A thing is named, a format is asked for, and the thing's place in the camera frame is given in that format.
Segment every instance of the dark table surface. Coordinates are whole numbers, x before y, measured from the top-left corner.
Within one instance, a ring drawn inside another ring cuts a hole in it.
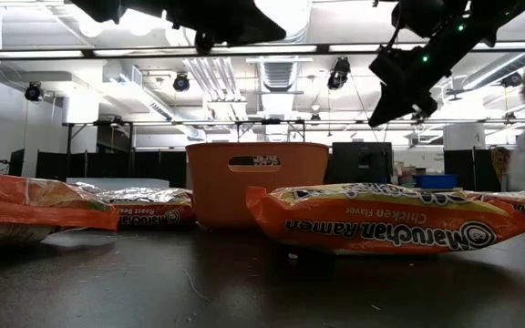
[[[59,233],[0,248],[0,327],[525,327],[525,234],[293,261],[256,232]]]

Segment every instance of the ceiling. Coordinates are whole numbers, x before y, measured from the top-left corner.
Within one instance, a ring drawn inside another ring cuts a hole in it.
[[[84,47],[132,47],[132,46],[171,46],[165,37],[168,24],[159,19],[151,20],[151,30],[144,36],[133,35],[126,26],[107,26],[96,37],[87,37],[81,30],[82,13],[72,5],[46,6],[46,0],[34,1],[36,4],[27,7],[0,7],[0,49],[46,49],[46,48],[84,48]],[[311,18],[308,28],[307,42],[320,43],[385,43],[392,36],[394,29],[390,25],[390,12],[394,4],[380,3],[378,8],[372,7],[372,0],[342,1],[315,0],[311,8]],[[499,40],[525,40],[525,13],[503,26],[498,33]],[[399,34],[400,42],[420,41],[409,31]],[[453,71],[454,77],[467,76],[487,64],[499,59],[504,54],[469,54],[459,62]],[[318,113],[322,119],[362,119],[374,109],[380,95],[379,80],[368,69],[374,59],[373,55],[349,56],[352,77],[345,86],[337,91],[329,92],[325,87],[327,74],[333,66],[336,56],[311,56],[310,62],[301,64],[296,78],[294,91],[300,92],[294,97],[292,118],[309,118],[313,104],[319,105]],[[190,80],[190,89],[186,92],[176,92],[172,87],[175,72],[186,71],[186,67],[178,58],[163,59],[127,59],[114,63],[115,60],[64,60],[64,61],[32,61],[5,62],[4,68],[13,68],[21,75],[23,72],[67,71],[83,79],[107,101],[101,103],[102,114],[117,114],[124,117],[147,120],[149,110],[139,102],[130,101],[127,95],[119,94],[111,88],[110,83],[102,75],[103,67],[107,65],[118,67],[137,67],[144,75],[144,87],[153,91],[165,104],[168,104],[179,118],[199,119],[203,116],[204,92],[194,80]],[[238,86],[246,100],[246,112],[250,116],[257,115],[261,110],[259,91],[260,77],[256,65],[246,63],[246,57],[233,57],[232,67]],[[441,81],[437,88],[440,100],[444,105],[438,112],[441,118],[501,118],[508,109],[522,104],[516,89],[504,94],[502,87],[484,87],[478,91],[462,95],[461,100],[450,102],[443,95],[447,81]],[[349,140],[354,129],[354,138],[374,139],[376,133],[366,130],[366,126],[349,127],[317,126],[315,137],[310,139],[325,142],[324,130],[334,131],[334,140]],[[438,134],[442,127],[431,129],[426,133]],[[219,134],[224,129],[207,131],[209,134]],[[406,130],[390,129],[387,137],[400,140],[411,127]],[[175,128],[140,128],[138,133],[181,133]],[[518,130],[508,131],[511,134]]]

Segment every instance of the spotlight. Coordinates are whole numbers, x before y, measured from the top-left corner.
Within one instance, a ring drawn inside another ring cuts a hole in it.
[[[187,91],[190,88],[188,73],[179,72],[178,76],[173,81],[173,88],[178,92]]]
[[[320,121],[321,118],[319,117],[319,114],[314,113],[314,114],[311,115],[311,119],[310,120],[312,120],[312,121]]]
[[[39,82],[30,82],[27,87],[24,97],[32,102],[40,102],[44,99],[44,90],[40,87],[42,84]]]
[[[344,86],[347,81],[347,75],[350,73],[350,62],[347,61],[347,57],[339,57],[335,62],[334,69],[329,75],[327,80],[327,87],[330,90],[337,90]]]
[[[517,87],[521,85],[521,75],[518,72],[504,77],[500,82],[502,87]]]

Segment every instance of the pipe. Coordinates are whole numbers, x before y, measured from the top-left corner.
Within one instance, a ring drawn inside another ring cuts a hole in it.
[[[206,91],[208,91],[208,93],[210,94],[211,100],[217,100],[219,98],[219,95],[216,92],[216,90],[214,90],[214,88],[211,86],[210,80],[208,79],[208,76],[206,76],[204,70],[198,64],[198,60],[190,59],[190,65],[193,67],[198,77],[200,77],[201,82],[206,87]]]
[[[193,66],[190,64],[190,61],[188,59],[183,59],[181,62],[183,63],[183,65],[185,65],[186,68],[188,68],[188,70],[190,71],[191,75],[196,79],[196,82],[198,83],[200,88],[204,92],[208,92],[206,90],[206,86],[204,85],[204,82],[200,79],[200,77],[198,77],[198,74],[194,70]]]
[[[224,83],[224,86],[226,87],[226,94],[233,100],[237,100],[236,96],[234,95],[234,91],[232,90],[232,85],[230,83],[229,78],[226,76],[226,72],[224,71],[224,67],[222,66],[222,63],[219,58],[214,58],[212,60],[214,65],[216,66],[216,70],[218,70],[218,73],[220,74],[220,78],[222,79],[222,83]]]
[[[205,73],[206,77],[211,82],[211,86],[213,87],[214,91],[218,94],[219,99],[226,99],[226,95],[224,95],[224,91],[222,91],[222,88],[220,87],[220,84],[218,83],[218,78],[216,77],[216,74],[211,69],[210,63],[208,62],[207,58],[200,58],[198,59],[198,65],[201,67],[203,72]]]
[[[232,68],[232,61],[229,57],[224,58],[225,68],[227,69],[226,74],[228,75],[230,82],[232,83],[232,92],[234,96],[238,99],[242,98],[241,90],[238,87],[238,81],[236,80],[236,75],[234,74],[234,68]]]
[[[200,72],[200,68],[195,65],[194,60],[195,59],[183,59],[183,64],[189,69],[189,71],[193,74],[196,80],[200,81],[198,82],[198,84],[200,84],[202,90],[208,93],[212,100],[216,100],[218,98],[218,95],[216,94],[216,92],[214,92],[214,90],[210,88],[208,81]]]
[[[72,36],[74,36],[75,38],[77,38],[78,40],[80,40],[80,42],[84,43],[86,46],[90,46],[90,47],[95,47],[95,45],[93,45],[90,41],[87,40],[87,38],[83,35],[81,35],[78,31],[76,31],[74,28],[70,27],[68,24],[66,24],[62,18],[58,17],[58,15],[56,14],[56,12],[54,12],[54,10],[50,9],[47,5],[45,4],[38,4],[38,6],[46,9],[46,11],[48,13],[50,13],[50,15],[52,15],[52,17],[54,17],[54,20],[56,20],[62,27],[64,27]]]

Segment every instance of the white wall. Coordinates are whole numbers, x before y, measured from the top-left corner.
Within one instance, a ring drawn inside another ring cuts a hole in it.
[[[24,94],[0,83],[0,159],[26,149],[23,176],[36,175],[37,151],[65,152],[67,128],[62,127],[62,108],[47,102],[27,101]]]
[[[394,162],[403,162],[404,166],[427,169],[429,172],[445,170],[443,148],[439,149],[394,149]]]

